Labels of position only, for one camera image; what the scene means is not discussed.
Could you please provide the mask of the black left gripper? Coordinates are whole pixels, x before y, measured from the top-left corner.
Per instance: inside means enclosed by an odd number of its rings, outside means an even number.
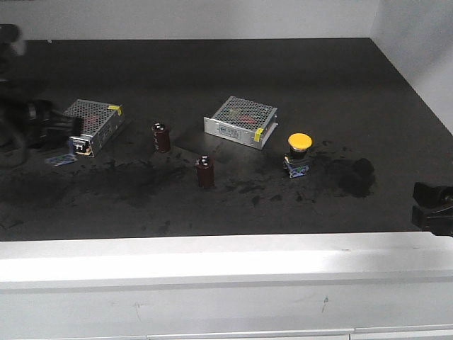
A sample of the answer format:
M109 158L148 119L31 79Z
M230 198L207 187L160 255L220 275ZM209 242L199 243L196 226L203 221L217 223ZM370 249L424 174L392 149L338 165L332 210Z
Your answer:
M28 150L82 133L84 120L59 111L51 101L27 98L12 79L1 78L1 168L27 162Z

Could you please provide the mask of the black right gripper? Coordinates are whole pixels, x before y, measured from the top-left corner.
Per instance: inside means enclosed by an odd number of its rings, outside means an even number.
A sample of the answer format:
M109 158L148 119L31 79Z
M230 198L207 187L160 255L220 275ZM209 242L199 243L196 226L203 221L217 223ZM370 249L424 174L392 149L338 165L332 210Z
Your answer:
M452 186L415 182L411 222L424 232L452 236Z

